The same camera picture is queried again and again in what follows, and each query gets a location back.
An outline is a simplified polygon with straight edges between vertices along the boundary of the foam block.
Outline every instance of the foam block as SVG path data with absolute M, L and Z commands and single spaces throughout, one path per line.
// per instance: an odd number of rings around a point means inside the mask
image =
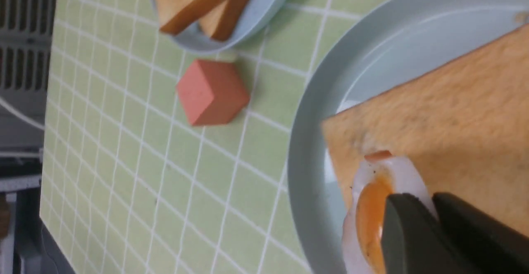
M 193 61 L 176 91 L 193 126 L 230 123 L 250 101 L 235 65 L 227 62 Z

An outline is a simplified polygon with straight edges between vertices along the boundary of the cable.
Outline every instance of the cable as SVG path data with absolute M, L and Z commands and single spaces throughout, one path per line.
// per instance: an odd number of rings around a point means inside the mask
M 22 112 L 17 110 L 15 107 L 11 105 L 11 103 L 7 102 L 4 98 L 0 97 L 0 106 L 4 107 L 4 109 L 8 110 L 11 114 L 18 117 L 20 120 L 24 121 L 25 123 L 31 125 L 32 127 L 36 127 L 42 131 L 44 131 L 45 127 L 44 125 L 38 123 L 37 121 L 31 119 L 30 117 L 24 115 Z
M 0 158 L 17 157 L 17 158 L 40 158 L 38 152 L 0 152 Z

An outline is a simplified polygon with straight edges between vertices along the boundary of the fried egg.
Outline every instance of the fried egg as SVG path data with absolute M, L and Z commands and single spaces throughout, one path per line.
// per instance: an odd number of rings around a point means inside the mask
M 343 224 L 342 252 L 348 274 L 385 274 L 380 241 L 386 198 L 410 193 L 437 218 L 426 185 L 407 157 L 389 151 L 365 156 L 352 186 L 353 205 Z

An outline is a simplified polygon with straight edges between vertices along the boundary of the plate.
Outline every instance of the plate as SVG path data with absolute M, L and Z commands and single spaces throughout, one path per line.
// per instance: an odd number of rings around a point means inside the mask
M 529 0 L 389 0 L 327 54 L 299 104 L 288 153 L 293 219 L 315 273 L 346 272 L 346 210 L 320 122 L 516 29 L 527 9 Z
M 193 23 L 179 35 L 173 36 L 172 40 L 184 50 L 199 55 L 208 55 L 226 50 L 251 37 L 268 25 L 268 22 L 279 11 L 285 1 L 250 0 L 244 8 L 244 12 L 239 18 L 233 34 L 225 42 L 218 42 L 204 35 L 198 26 L 198 22 Z M 156 1 L 151 0 L 151 3 L 157 16 Z

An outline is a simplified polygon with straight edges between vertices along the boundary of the table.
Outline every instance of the table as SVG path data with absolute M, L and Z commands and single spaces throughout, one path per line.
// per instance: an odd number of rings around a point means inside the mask
M 57 0 L 40 213 L 74 270 L 310 272 L 287 191 L 293 117 L 321 59 L 382 1 L 288 0 L 236 48 L 248 108 L 190 127 L 174 86 L 195 56 L 157 32 L 149 0 Z

